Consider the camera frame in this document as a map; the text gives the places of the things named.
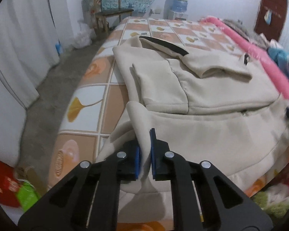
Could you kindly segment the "grey lace-edged pillow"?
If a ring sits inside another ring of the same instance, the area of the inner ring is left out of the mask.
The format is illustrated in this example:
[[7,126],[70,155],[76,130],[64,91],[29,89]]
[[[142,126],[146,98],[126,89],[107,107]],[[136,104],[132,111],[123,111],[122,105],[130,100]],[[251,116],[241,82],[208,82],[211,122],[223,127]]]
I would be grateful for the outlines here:
[[223,19],[222,21],[224,24],[226,24],[228,27],[230,27],[235,32],[237,32],[240,36],[242,36],[245,40],[248,40],[249,42],[252,42],[252,43],[261,42],[262,38],[257,33],[255,33],[254,31],[248,30],[241,23],[231,20],[231,19]]

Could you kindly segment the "beige jacket with black trim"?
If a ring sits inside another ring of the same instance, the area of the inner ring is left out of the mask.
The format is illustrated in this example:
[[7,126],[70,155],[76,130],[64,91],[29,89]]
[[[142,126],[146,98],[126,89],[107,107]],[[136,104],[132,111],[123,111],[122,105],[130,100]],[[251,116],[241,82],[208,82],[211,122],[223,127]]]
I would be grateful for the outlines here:
[[138,36],[113,48],[128,103],[97,160],[137,139],[140,177],[120,187],[118,220],[171,219],[171,186],[152,178],[150,129],[191,162],[207,160],[242,190],[289,163],[289,101],[261,63]]

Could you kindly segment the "brown cardboard box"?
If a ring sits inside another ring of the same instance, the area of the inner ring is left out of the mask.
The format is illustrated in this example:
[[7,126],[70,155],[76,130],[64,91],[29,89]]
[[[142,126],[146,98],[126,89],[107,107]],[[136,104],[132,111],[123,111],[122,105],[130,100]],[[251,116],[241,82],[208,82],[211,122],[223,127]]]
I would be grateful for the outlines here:
[[41,177],[38,176],[32,166],[17,167],[14,170],[14,176],[18,182],[30,184],[40,196],[47,193],[46,184],[42,181]]

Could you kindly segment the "small blue white box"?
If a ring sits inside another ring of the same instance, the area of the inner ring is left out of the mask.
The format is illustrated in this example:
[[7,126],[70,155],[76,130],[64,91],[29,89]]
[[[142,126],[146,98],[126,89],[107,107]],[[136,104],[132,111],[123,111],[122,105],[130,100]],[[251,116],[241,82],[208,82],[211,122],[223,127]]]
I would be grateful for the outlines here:
[[59,41],[55,44],[55,48],[59,56],[64,53],[64,49],[62,48]]

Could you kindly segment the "dark red wooden door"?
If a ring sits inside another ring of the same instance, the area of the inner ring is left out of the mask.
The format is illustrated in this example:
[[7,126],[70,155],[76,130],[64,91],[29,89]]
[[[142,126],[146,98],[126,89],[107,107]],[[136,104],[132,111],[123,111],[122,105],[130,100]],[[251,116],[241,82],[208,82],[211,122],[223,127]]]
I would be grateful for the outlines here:
[[267,40],[279,40],[287,17],[287,0],[260,0],[254,31]]

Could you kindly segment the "white water dispenser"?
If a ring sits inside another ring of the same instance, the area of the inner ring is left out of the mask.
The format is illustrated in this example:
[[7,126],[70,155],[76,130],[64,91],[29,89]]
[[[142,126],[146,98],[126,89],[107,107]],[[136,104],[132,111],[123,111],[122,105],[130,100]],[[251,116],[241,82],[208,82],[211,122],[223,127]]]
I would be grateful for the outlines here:
[[187,21],[188,15],[184,13],[174,12],[173,10],[169,9],[167,11],[166,18],[169,20]]

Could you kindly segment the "blue water bottle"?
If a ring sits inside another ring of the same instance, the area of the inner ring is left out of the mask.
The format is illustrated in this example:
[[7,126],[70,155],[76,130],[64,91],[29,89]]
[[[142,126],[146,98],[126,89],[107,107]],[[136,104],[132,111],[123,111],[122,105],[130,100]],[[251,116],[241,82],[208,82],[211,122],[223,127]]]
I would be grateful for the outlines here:
[[188,0],[173,0],[171,10],[176,13],[184,13],[187,11]]

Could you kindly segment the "blue cloth hanging on door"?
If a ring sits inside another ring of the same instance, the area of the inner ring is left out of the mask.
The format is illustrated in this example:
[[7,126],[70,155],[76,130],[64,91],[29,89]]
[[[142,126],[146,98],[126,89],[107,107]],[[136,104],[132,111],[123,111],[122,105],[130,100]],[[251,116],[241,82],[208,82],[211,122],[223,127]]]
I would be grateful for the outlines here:
[[267,25],[271,24],[271,18],[272,18],[272,11],[271,10],[267,10],[265,15],[264,15],[264,21]]

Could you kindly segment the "blue clothing pile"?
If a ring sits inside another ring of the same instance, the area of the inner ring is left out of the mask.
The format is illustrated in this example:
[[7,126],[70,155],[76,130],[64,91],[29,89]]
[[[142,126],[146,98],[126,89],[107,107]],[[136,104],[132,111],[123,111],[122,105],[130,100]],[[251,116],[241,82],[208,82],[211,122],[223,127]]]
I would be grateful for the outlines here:
[[267,50],[269,57],[289,79],[289,52],[284,49],[272,48]]

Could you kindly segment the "wooden chair with dark seat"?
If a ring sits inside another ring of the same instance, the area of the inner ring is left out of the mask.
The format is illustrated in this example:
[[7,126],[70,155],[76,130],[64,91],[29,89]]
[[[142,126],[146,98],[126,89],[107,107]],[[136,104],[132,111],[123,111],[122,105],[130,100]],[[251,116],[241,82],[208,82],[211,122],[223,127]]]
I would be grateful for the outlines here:
[[91,8],[91,12],[93,12],[95,18],[95,26],[93,29],[97,34],[97,37],[100,37],[102,34],[102,30],[109,35],[109,26],[107,24],[107,18],[109,17],[119,17],[119,22],[122,21],[122,15],[129,14],[132,16],[134,9],[132,7],[122,8],[121,0],[117,0],[117,7],[110,9],[102,8],[102,0],[93,0],[93,7]]

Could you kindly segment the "green paper bag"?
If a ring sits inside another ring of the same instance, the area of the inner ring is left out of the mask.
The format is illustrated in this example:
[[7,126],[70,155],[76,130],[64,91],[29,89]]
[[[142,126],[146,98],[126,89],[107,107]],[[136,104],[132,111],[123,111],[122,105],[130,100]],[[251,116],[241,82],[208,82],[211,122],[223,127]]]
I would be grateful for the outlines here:
[[16,197],[23,212],[26,212],[40,199],[39,193],[36,191],[34,186],[28,182],[23,182],[20,185]]

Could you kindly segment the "white curtain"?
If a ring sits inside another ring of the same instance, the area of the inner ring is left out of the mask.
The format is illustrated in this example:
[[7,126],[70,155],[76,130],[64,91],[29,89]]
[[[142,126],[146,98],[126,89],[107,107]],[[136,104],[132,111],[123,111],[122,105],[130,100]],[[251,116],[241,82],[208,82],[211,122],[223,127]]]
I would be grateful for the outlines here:
[[0,161],[15,166],[26,111],[37,87],[59,62],[48,0],[0,3]]

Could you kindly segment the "red gift bag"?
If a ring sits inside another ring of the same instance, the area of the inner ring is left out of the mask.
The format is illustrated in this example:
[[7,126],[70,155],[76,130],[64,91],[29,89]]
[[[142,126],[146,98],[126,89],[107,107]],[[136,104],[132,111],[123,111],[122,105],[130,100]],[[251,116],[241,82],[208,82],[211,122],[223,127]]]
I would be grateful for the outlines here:
[[14,168],[0,161],[0,204],[19,208],[20,203],[16,197],[19,184],[14,177]]

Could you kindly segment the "orange white patterned bed sheet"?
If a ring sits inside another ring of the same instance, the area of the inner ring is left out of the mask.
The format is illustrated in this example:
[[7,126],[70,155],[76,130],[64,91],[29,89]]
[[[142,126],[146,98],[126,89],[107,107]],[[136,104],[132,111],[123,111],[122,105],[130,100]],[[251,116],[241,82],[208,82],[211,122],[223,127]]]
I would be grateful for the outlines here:
[[128,92],[114,60],[113,47],[140,34],[206,51],[220,50],[235,56],[244,52],[212,23],[125,18],[102,44],[71,96],[51,158],[49,188],[80,161],[95,161],[118,124]]

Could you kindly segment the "white plastic bag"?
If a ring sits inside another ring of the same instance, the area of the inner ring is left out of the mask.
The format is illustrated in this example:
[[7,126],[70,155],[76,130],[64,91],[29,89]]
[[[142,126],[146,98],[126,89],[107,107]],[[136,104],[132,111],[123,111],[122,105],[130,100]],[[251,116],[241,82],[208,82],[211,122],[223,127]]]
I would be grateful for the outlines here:
[[78,24],[80,32],[75,36],[72,46],[75,49],[82,49],[90,46],[97,36],[94,29],[91,29],[83,20],[79,20]]

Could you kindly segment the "pink floral blanket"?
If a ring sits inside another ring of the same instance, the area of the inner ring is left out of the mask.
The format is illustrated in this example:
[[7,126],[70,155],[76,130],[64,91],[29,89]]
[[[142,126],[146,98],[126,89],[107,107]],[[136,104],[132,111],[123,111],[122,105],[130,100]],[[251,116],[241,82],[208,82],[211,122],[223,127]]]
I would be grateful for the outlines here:
[[229,36],[242,50],[247,52],[252,58],[257,59],[262,64],[265,72],[275,85],[276,89],[289,100],[289,79],[279,69],[276,63],[269,57],[267,52],[256,45],[249,43],[233,29],[224,24],[216,17],[205,17],[200,19],[202,23],[212,23],[223,33]]

